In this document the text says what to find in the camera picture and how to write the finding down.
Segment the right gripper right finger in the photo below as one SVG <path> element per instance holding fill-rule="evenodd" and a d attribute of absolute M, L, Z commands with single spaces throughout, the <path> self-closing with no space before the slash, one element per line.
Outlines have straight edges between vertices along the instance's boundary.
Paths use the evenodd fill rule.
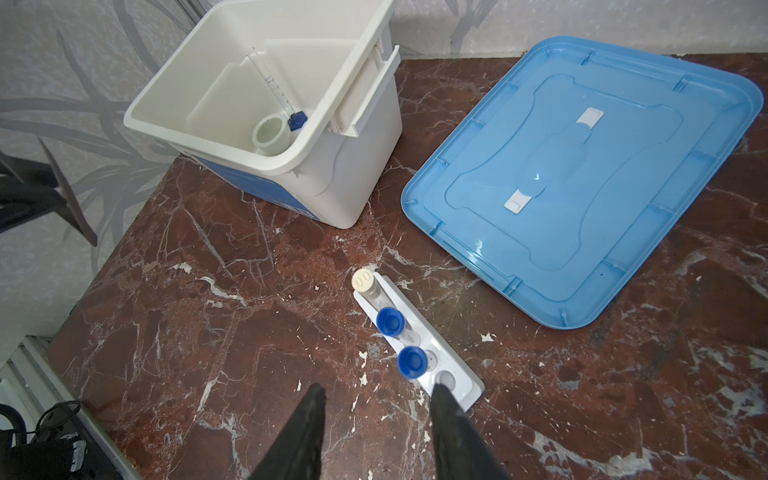
<path fill-rule="evenodd" d="M 445 385 L 433 388 L 430 417 L 437 479 L 510 479 Z"/>

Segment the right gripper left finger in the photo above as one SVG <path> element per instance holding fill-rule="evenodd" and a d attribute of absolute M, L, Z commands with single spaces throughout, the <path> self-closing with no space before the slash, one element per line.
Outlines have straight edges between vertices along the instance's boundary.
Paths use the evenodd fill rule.
<path fill-rule="evenodd" d="M 325 405 L 325 389 L 311 384 L 249 479 L 319 479 Z"/>

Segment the blue-capped test tube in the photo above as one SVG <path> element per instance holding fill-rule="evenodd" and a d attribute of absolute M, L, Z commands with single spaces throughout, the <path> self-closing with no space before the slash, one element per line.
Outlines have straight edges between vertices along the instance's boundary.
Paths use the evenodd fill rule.
<path fill-rule="evenodd" d="M 418 379 L 436 366 L 435 354 L 418 346 L 406 346 L 398 354 L 399 372 L 410 380 Z"/>
<path fill-rule="evenodd" d="M 384 307 L 378 311 L 376 326 L 384 336 L 403 345 L 416 345 L 419 342 L 418 335 L 409 326 L 405 316 L 394 307 Z"/>

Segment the cork-stoppered glass test tube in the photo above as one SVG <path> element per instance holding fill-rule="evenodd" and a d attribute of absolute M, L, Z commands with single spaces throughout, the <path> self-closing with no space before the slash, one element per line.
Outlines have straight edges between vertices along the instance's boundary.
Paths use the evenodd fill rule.
<path fill-rule="evenodd" d="M 374 273 L 367 268 L 360 268 L 352 276 L 352 286 L 369 303 L 374 304 L 382 294 L 382 289 Z"/>

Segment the large white ceramic dish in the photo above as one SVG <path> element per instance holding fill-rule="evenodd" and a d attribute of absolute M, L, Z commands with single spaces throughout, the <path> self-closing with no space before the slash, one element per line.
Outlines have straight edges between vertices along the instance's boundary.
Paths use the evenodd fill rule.
<path fill-rule="evenodd" d="M 256 152 L 264 156 L 276 156 L 285 152 L 292 143 L 288 118 L 283 113 L 263 118 L 251 135 Z"/>

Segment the blue base small flask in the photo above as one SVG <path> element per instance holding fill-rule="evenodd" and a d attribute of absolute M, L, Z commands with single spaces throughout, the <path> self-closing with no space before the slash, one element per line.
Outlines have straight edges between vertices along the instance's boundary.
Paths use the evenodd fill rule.
<path fill-rule="evenodd" d="M 248 59 L 255 66 L 258 73 L 266 83 L 272 95 L 283 109 L 288 120 L 289 130 L 291 132 L 300 130 L 307 122 L 308 117 L 304 111 L 296 110 L 290 102 L 288 96 L 278 84 L 276 78 L 269 68 L 266 60 L 266 54 L 253 50 L 247 54 Z"/>

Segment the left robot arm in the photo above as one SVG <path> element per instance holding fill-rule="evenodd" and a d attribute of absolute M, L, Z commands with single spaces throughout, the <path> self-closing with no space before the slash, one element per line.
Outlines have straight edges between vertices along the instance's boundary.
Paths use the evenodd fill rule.
<path fill-rule="evenodd" d="M 1 152 L 1 232 L 55 213 L 96 247 L 98 236 L 70 183 L 50 149 L 40 137 L 37 140 L 46 163 Z"/>

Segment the white test tube rack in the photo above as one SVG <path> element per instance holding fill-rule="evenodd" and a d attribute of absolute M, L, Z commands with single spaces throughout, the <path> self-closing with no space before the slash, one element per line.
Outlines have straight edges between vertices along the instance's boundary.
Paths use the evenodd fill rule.
<path fill-rule="evenodd" d="M 409 326 L 418 335 L 419 342 L 414 346 L 432 351 L 437 359 L 437 366 L 418 379 L 410 380 L 400 374 L 405 379 L 418 383 L 428 395 L 432 394 L 436 384 L 445 385 L 452 392 L 461 408 L 465 412 L 469 411 L 485 390 L 482 380 L 389 277 L 374 270 L 371 271 L 374 273 L 382 289 L 380 297 L 374 304 L 371 304 L 355 291 L 353 296 L 378 333 L 383 335 L 376 326 L 378 311 L 384 307 L 394 307 L 405 316 Z M 398 354 L 406 345 L 384 335 L 383 337 L 395 351 L 398 368 Z"/>

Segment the blue plastic bin lid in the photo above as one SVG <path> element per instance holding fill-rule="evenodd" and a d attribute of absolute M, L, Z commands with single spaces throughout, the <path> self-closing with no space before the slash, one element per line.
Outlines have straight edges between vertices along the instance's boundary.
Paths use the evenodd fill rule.
<path fill-rule="evenodd" d="M 541 325 L 592 323 L 764 105 L 745 77 L 557 36 L 406 185 L 408 219 Z"/>

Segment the white plastic storage bin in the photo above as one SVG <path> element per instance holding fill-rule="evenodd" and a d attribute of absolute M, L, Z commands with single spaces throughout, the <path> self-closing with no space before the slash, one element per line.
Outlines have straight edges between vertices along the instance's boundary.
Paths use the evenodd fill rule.
<path fill-rule="evenodd" d="M 391 1 L 223 1 L 132 102 L 135 131 L 168 142 L 239 190 L 347 229 L 360 217 L 402 132 L 400 52 Z M 284 113 L 247 54 L 264 52 L 308 117 L 283 153 L 251 135 Z"/>

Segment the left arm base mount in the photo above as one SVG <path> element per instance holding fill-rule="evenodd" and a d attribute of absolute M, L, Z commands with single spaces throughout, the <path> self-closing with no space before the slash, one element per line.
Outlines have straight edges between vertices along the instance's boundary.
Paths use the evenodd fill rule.
<path fill-rule="evenodd" d="M 82 469 L 87 442 L 63 428 L 82 409 L 79 400 L 56 403 L 30 431 L 18 410 L 1 405 L 1 417 L 10 423 L 1 430 L 2 479 L 75 479 Z"/>

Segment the aluminium front rail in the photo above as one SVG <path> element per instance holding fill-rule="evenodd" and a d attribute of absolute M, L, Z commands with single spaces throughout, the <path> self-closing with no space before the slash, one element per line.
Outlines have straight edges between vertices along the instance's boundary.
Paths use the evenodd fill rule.
<path fill-rule="evenodd" d="M 85 402 L 54 372 L 48 345 L 28 336 L 1 364 L 1 477 L 139 479 Z"/>

